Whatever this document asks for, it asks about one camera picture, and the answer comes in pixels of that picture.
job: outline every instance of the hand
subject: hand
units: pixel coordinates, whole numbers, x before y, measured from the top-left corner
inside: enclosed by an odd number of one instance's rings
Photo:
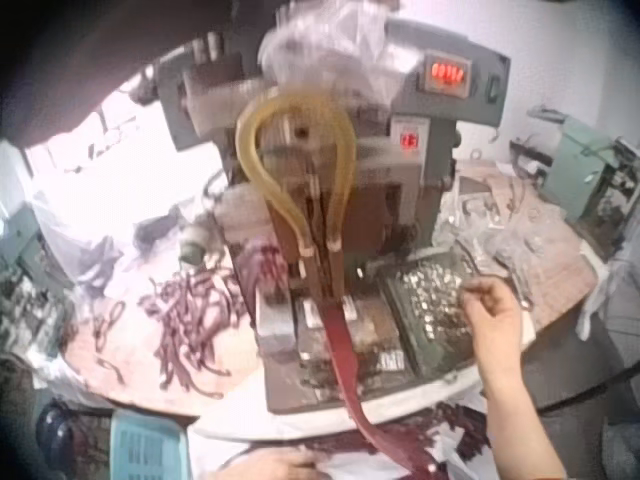
[[[522,311],[511,289],[498,277],[477,277],[463,285],[461,300],[488,393],[521,381]]]
[[[310,450],[265,448],[213,474],[210,480],[327,480],[330,477],[315,467],[326,460],[326,455]]]

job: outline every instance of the clear plastic bag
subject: clear plastic bag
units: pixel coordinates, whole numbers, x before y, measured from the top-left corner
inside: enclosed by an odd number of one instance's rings
[[[320,87],[388,107],[422,58],[387,39],[388,14],[368,1],[318,3],[269,32],[258,61],[278,84]]]

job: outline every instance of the yellow hose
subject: yellow hose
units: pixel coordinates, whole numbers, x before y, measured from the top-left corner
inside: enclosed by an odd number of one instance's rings
[[[333,193],[327,212],[327,246],[330,251],[341,250],[342,223],[356,167],[356,138],[349,116],[330,97],[310,92],[280,93],[274,89],[266,96],[254,100],[238,119],[238,160],[249,180],[293,229],[300,255],[314,255],[315,245],[304,214],[291,196],[266,171],[256,148],[260,127],[272,116],[289,110],[308,111],[328,125],[333,132],[336,166]]]

